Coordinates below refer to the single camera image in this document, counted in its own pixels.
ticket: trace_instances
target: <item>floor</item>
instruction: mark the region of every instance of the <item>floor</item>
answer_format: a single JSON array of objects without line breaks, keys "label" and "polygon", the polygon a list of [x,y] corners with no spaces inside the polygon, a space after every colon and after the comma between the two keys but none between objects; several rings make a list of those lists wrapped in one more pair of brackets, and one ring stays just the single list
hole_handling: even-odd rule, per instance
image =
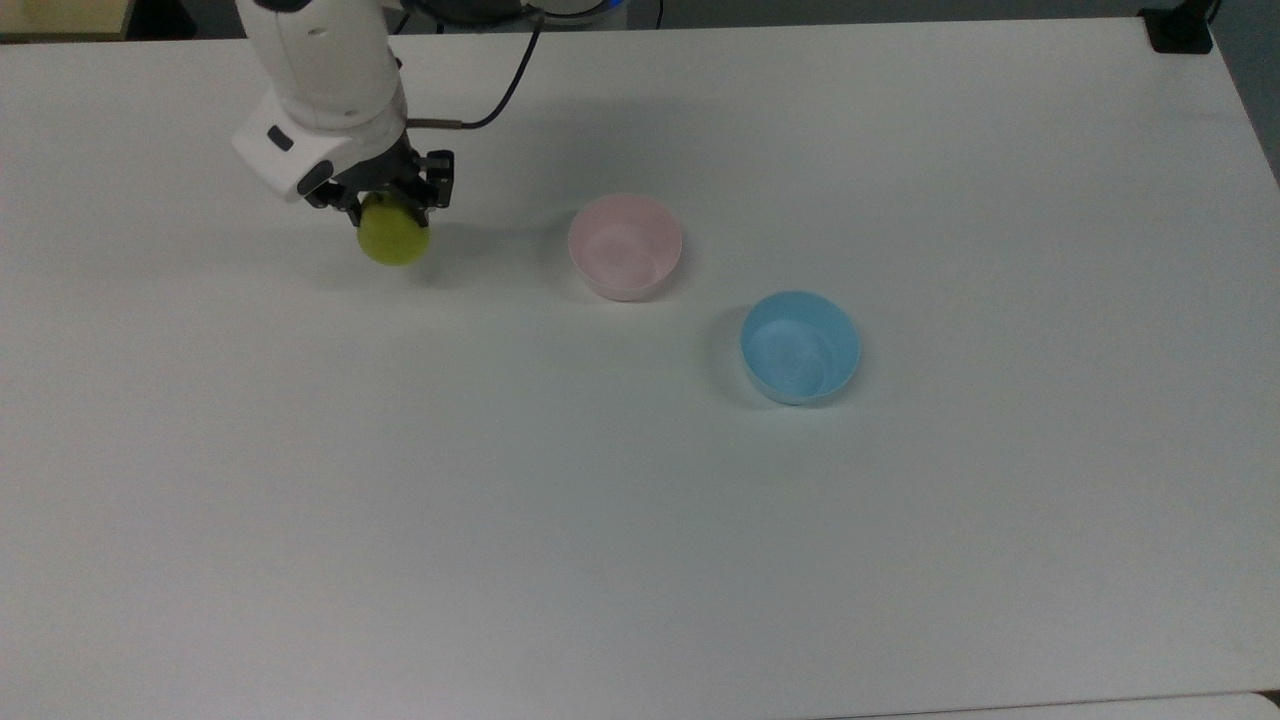
[{"label": "floor", "polygon": [[[182,0],[197,37],[241,37],[233,0]],[[627,26],[652,28],[659,0],[632,0]],[[1170,0],[662,0],[662,27],[989,20],[1015,18],[1133,17]],[[434,32],[415,17],[407,33]],[[1224,0],[1213,23],[1236,88],[1271,170],[1280,178],[1280,0]]]}]

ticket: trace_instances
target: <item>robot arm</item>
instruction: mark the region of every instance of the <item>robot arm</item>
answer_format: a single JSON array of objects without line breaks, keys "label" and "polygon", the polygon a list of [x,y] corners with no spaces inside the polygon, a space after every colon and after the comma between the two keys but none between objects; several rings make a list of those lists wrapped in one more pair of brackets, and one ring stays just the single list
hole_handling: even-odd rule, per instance
[{"label": "robot arm", "polygon": [[398,60],[378,0],[237,0],[271,78],[232,145],[287,201],[361,220],[361,192],[385,192],[420,227],[447,208],[453,154],[420,156],[406,135]]}]

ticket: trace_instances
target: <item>black cable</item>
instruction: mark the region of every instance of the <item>black cable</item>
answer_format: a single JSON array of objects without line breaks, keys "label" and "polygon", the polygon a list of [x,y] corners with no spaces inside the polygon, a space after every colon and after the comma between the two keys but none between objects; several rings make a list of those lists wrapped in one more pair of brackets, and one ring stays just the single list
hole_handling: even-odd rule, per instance
[{"label": "black cable", "polygon": [[502,110],[511,101],[511,96],[516,94],[516,87],[520,86],[520,78],[525,77],[525,68],[529,67],[529,59],[534,56],[534,47],[538,47],[538,36],[543,33],[543,23],[547,20],[547,14],[541,10],[535,10],[534,20],[534,33],[529,36],[529,46],[525,47],[525,56],[520,59],[520,67],[516,68],[516,77],[511,78],[511,85],[507,86],[506,95],[498,102],[498,106],[493,109],[492,113],[484,118],[474,122],[465,123],[462,120],[436,120],[433,118],[410,118],[404,124],[411,128],[438,128],[438,129],[480,129],[486,124],[492,123]]}]

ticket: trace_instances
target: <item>white table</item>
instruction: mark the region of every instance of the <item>white table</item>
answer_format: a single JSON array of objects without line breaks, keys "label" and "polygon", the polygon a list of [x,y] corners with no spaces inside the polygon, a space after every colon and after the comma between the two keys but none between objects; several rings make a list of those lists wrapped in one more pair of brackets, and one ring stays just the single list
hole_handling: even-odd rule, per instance
[{"label": "white table", "polygon": [[[524,38],[399,38],[479,117]],[[416,266],[244,42],[0,47],[0,716],[765,720],[1280,687],[1280,192],[1137,19],[543,38]],[[660,299],[575,209],[666,199]],[[746,307],[852,315],[820,409]]]}]

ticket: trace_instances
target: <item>tennis ball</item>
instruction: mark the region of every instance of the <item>tennis ball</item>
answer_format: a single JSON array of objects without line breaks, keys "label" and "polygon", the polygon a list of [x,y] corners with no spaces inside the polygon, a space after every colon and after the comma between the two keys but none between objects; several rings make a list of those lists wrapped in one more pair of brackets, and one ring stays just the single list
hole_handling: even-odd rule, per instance
[{"label": "tennis ball", "polygon": [[360,206],[356,240],[370,260],[383,265],[408,265],[426,252],[430,231],[419,227],[399,200],[385,192],[370,192]]}]

